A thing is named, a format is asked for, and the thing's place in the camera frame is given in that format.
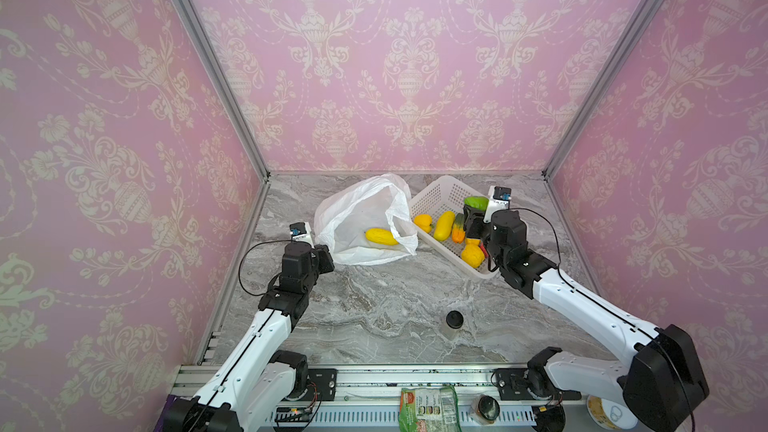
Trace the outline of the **white perforated plastic basket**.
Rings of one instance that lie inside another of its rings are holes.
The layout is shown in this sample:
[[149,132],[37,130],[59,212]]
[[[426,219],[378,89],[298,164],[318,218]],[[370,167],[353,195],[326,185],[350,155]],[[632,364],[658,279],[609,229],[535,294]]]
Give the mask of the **white perforated plastic basket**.
[[491,229],[491,216],[509,207],[512,189],[492,186],[482,196],[478,191],[452,176],[442,176],[409,202],[413,220],[431,220],[428,232],[419,238],[473,279],[491,279],[499,275],[488,260],[484,240]]

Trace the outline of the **small black-lidded jar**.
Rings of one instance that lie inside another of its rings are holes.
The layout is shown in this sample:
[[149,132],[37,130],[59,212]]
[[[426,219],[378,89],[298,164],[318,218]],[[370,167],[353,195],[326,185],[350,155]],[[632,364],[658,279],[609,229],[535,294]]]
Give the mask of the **small black-lidded jar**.
[[447,340],[452,341],[458,335],[463,325],[463,314],[457,310],[451,310],[445,315],[440,331]]

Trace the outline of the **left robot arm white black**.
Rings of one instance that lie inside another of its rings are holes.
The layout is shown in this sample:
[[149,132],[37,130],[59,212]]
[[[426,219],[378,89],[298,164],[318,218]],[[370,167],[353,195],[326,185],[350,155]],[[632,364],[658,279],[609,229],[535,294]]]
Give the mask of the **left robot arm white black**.
[[224,364],[189,399],[164,411],[162,431],[257,431],[278,404],[316,392],[303,354],[282,344],[307,310],[320,275],[335,269],[325,245],[286,244],[281,272],[261,296],[251,325]]

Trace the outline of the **green snack package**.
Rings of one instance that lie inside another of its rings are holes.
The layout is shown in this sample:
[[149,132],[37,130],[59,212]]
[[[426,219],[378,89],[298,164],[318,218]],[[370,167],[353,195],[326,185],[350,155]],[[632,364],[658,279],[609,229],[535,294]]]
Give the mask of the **green snack package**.
[[401,432],[460,432],[454,387],[403,388],[398,424]]

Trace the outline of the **white plastic bag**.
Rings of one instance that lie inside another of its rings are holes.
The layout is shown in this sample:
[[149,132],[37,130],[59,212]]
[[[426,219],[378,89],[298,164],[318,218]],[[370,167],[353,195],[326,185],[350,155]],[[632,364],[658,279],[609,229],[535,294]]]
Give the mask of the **white plastic bag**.
[[[403,178],[387,173],[358,182],[320,203],[315,211],[316,240],[326,245],[335,263],[375,266],[414,256],[420,229],[412,222],[411,192]],[[371,228],[390,230],[399,244],[366,240]]]

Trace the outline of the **black round lid object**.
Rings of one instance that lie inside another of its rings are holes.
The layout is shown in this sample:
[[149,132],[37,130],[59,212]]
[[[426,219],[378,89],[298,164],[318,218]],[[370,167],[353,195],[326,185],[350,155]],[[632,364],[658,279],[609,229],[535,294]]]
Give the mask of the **black round lid object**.
[[477,395],[470,405],[470,417],[482,426],[493,425],[501,412],[498,401],[489,395]]

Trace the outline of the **tin can white lid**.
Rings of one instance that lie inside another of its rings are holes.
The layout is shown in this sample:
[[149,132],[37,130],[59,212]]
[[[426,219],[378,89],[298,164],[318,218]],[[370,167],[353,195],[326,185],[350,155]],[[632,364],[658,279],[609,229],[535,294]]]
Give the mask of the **tin can white lid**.
[[605,430],[628,431],[639,424],[637,417],[621,404],[590,395],[586,405],[593,421]]

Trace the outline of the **green apple fruit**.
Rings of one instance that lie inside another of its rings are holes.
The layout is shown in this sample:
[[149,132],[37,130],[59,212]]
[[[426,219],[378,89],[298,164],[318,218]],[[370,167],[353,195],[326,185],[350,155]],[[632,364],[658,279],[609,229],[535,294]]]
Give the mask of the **green apple fruit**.
[[484,196],[469,196],[464,199],[464,205],[480,211],[486,211],[489,199]]

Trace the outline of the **aluminium frame rail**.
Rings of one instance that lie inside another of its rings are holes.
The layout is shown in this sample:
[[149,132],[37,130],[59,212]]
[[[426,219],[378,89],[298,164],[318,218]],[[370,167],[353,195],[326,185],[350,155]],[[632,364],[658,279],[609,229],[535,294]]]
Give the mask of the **aluminium frame rail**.
[[476,393],[500,397],[491,384],[491,373],[497,368],[526,368],[523,363],[480,364],[368,364],[311,365],[310,368],[335,368],[338,384],[335,404],[354,400],[398,398],[402,388],[452,385],[464,399]]

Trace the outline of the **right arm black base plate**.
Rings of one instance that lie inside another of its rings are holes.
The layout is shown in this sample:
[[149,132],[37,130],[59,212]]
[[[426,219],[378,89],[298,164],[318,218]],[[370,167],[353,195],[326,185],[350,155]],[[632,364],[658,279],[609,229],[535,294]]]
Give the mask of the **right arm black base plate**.
[[490,381],[504,401],[559,402],[582,399],[581,393],[557,389],[543,373],[528,368],[494,369]]

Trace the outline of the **yellow bell pepper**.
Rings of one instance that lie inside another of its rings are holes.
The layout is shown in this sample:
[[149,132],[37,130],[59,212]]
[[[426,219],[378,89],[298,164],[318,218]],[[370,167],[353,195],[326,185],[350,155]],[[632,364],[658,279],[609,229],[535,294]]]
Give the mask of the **yellow bell pepper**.
[[433,220],[429,214],[415,216],[413,218],[413,223],[427,234],[432,231]]

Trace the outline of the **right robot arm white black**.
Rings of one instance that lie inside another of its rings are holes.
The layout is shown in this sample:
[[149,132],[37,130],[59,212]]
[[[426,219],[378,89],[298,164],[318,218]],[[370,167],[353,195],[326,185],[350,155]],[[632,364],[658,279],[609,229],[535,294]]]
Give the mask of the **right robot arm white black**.
[[527,363],[531,393],[549,399],[573,391],[626,408],[652,431],[694,422],[709,386],[691,336],[676,325],[642,320],[584,288],[558,263],[534,251],[520,209],[463,208],[467,238],[476,241],[512,289],[568,318],[601,343],[612,360],[547,347]]

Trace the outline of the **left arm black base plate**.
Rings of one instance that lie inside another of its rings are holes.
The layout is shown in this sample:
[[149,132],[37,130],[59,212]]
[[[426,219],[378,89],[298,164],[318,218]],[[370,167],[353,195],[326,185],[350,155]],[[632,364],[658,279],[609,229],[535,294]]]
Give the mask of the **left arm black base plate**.
[[335,368],[310,368],[298,376],[297,394],[294,400],[332,402],[335,400],[338,370]]

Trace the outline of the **yellow starfruit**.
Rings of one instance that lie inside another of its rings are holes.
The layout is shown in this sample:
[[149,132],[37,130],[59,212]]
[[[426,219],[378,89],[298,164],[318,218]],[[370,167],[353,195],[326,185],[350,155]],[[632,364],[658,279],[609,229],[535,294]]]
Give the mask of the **yellow starfruit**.
[[443,242],[451,236],[455,217],[456,214],[451,210],[443,212],[440,215],[433,233],[433,238],[435,240]]

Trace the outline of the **green orange mango fruit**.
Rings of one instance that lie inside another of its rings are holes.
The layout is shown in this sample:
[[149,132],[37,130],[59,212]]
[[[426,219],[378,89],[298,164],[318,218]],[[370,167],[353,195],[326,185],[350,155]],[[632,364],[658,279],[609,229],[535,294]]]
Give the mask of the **green orange mango fruit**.
[[451,240],[454,243],[461,244],[465,241],[465,215],[463,213],[456,214],[454,222],[451,227]]

